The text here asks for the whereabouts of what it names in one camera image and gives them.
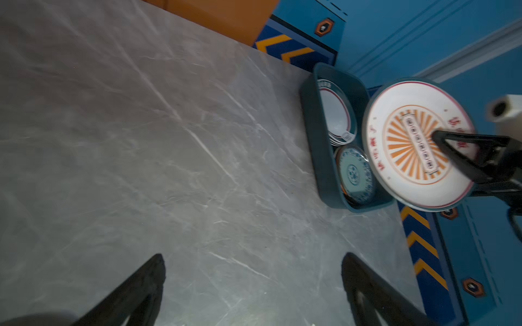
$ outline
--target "yellow chevron stripe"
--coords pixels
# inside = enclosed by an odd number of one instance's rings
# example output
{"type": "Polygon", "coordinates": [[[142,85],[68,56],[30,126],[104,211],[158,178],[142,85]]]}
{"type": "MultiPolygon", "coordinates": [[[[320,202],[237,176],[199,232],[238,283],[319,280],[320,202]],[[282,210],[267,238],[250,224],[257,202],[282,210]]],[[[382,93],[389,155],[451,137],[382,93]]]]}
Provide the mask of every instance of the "yellow chevron stripe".
{"type": "Polygon", "coordinates": [[[267,46],[274,45],[274,44],[281,43],[281,42],[290,41],[290,40],[291,40],[291,38],[289,38],[286,35],[279,35],[279,36],[276,36],[273,38],[269,38],[269,39],[265,39],[265,40],[256,42],[256,47],[259,51],[266,53],[267,46]]]}
{"type": "Polygon", "coordinates": [[[295,50],[295,51],[286,52],[286,53],[281,54],[281,60],[283,60],[284,62],[290,63],[290,58],[297,57],[298,55],[303,55],[303,54],[310,53],[310,52],[314,52],[314,50],[312,50],[309,47],[305,47],[303,49],[299,49],[299,50],[295,50]]]}
{"type": "Polygon", "coordinates": [[[429,224],[427,219],[425,219],[422,216],[420,216],[411,207],[404,206],[404,208],[400,212],[400,218],[404,221],[408,217],[408,215],[413,216],[413,218],[416,219],[417,221],[421,222],[422,225],[424,225],[427,228],[430,228],[430,224],[429,224]]]}
{"type": "Polygon", "coordinates": [[[414,231],[411,231],[410,235],[406,240],[408,241],[408,247],[411,247],[415,242],[418,242],[429,252],[431,252],[435,257],[438,258],[437,249],[435,249],[432,245],[430,245],[426,240],[421,238],[421,236],[415,233],[414,231]]]}
{"type": "Polygon", "coordinates": [[[419,275],[420,272],[425,270],[428,272],[434,279],[437,280],[445,289],[448,289],[448,285],[446,284],[446,280],[440,276],[433,268],[431,268],[426,262],[422,259],[417,260],[415,265],[413,265],[413,268],[415,269],[415,275],[419,275]]]}

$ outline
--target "trim molding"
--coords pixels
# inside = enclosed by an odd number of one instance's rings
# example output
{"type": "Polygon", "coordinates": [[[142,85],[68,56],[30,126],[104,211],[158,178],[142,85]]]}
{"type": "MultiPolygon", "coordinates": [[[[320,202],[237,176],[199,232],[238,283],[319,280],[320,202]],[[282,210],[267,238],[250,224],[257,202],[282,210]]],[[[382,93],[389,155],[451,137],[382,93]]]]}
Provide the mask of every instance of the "trim molding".
{"type": "Polygon", "coordinates": [[[441,83],[521,45],[522,19],[518,19],[415,74],[415,77],[441,83]]]}

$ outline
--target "plate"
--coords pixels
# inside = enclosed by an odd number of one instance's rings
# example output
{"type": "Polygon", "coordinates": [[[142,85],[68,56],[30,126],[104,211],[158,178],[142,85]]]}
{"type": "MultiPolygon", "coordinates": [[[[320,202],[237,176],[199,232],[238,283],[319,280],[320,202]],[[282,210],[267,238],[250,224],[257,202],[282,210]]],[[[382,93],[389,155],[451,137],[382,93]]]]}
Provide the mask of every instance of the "plate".
{"type": "Polygon", "coordinates": [[[336,140],[336,138],[334,138],[333,136],[330,136],[330,143],[333,146],[343,146],[343,145],[345,145],[345,143],[342,143],[342,142],[336,140]]]}
{"type": "MultiPolygon", "coordinates": [[[[466,111],[440,87],[403,80],[379,91],[363,120],[363,145],[377,180],[397,200],[423,211],[452,208],[473,182],[455,168],[431,139],[442,129],[474,134],[466,111]]],[[[472,158],[476,148],[451,143],[472,158]]]]}
{"type": "Polygon", "coordinates": [[[351,144],[340,147],[336,163],[342,191],[358,204],[368,203],[375,194],[376,180],[363,151],[351,144]]]}
{"type": "Polygon", "coordinates": [[[330,138],[341,145],[351,143],[357,134],[357,121],[346,95],[327,79],[318,79],[317,85],[330,138]]]}

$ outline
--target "orange hexagon logo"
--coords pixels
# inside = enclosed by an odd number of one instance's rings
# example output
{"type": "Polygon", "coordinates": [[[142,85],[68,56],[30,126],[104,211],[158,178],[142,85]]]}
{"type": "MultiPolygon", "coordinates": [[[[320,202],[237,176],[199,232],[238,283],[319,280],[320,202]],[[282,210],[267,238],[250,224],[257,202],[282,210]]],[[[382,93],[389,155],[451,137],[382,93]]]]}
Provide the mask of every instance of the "orange hexagon logo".
{"type": "Polygon", "coordinates": [[[458,216],[458,210],[456,207],[447,209],[447,210],[441,212],[441,216],[444,218],[447,218],[448,220],[453,221],[458,216]]]}
{"type": "Polygon", "coordinates": [[[486,296],[486,292],[484,291],[484,286],[480,282],[475,281],[472,278],[462,281],[462,286],[464,288],[464,291],[471,294],[475,298],[480,298],[480,297],[486,296]]]}
{"type": "Polygon", "coordinates": [[[326,18],[319,24],[317,24],[317,27],[315,28],[315,34],[319,37],[323,37],[326,34],[331,32],[331,29],[334,27],[334,21],[330,18],[326,18]]]}

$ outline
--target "gray marble countertop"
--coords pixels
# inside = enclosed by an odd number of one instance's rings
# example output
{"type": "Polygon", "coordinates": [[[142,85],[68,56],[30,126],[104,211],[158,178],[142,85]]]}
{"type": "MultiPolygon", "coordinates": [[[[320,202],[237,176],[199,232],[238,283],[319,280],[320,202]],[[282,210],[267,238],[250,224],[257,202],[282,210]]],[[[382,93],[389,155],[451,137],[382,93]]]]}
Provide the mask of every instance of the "gray marble countertop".
{"type": "Polygon", "coordinates": [[[422,306],[397,207],[318,197],[307,72],[138,0],[5,0],[0,42],[0,320],[156,252],[157,325],[353,325],[349,251],[422,306]]]}

